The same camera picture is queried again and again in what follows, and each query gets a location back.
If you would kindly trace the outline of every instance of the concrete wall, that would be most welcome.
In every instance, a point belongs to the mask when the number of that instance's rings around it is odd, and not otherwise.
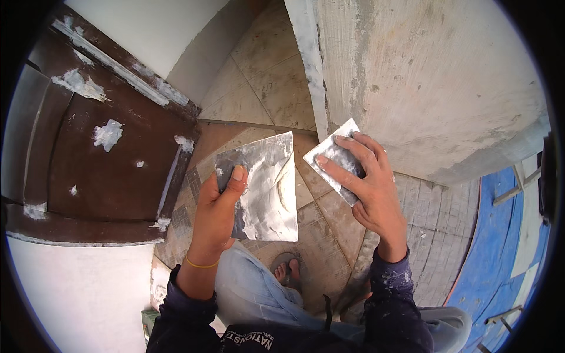
[[[66,0],[161,77],[228,0]]]
[[[61,352],[144,352],[153,245],[65,247],[8,237],[25,293]]]
[[[320,139],[353,117],[395,171],[444,185],[543,148],[542,82],[494,1],[285,3]]]

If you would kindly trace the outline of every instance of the hand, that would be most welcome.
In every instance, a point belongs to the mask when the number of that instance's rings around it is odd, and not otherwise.
[[[348,149],[360,162],[366,177],[360,179],[322,155],[316,162],[327,174],[353,192],[359,201],[351,209],[355,219],[381,237],[381,243],[393,249],[379,248],[386,261],[397,262],[406,255],[406,219],[402,216],[394,176],[385,150],[367,135],[355,132],[354,138],[336,136],[336,144]]]
[[[229,249],[235,239],[231,238],[234,207],[247,185],[247,170],[237,165],[228,186],[220,195],[216,173],[202,184],[196,209],[192,243],[187,257],[191,262],[206,266],[213,264],[222,251]]]

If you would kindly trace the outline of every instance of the foot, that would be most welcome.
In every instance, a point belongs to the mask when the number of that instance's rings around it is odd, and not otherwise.
[[[298,270],[298,261],[296,259],[292,259],[289,263],[288,266],[290,267],[290,276],[295,279],[297,282],[300,282],[300,272]],[[281,263],[276,269],[275,269],[275,278],[277,279],[277,281],[279,283],[282,284],[282,282],[284,281],[284,278],[286,277],[286,263]],[[295,288],[292,285],[285,285],[288,288],[293,288],[298,290],[298,288]]]

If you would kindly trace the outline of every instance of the blue tarp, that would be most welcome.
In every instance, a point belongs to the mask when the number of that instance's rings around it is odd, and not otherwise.
[[[512,309],[524,279],[523,273],[510,278],[520,236],[524,194],[520,193],[493,207],[495,197],[512,189],[515,183],[512,168],[481,179],[479,215],[472,245],[447,302],[448,306],[467,311],[473,319],[464,352],[475,351],[479,343],[495,351],[507,337],[507,332],[498,335],[502,325],[500,322],[487,326],[484,321]],[[532,264],[542,259],[548,235],[549,227],[542,225]]]

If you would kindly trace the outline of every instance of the yellow rubber band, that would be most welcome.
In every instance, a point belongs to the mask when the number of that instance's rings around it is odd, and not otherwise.
[[[186,255],[184,257],[186,259],[186,262],[188,262],[189,265],[196,267],[196,268],[212,268],[212,267],[216,266],[218,264],[218,262],[220,262],[220,259],[218,259],[215,263],[213,263],[209,266],[199,266],[199,265],[195,265],[192,262],[190,262],[190,260],[188,259],[188,252],[186,252]]]

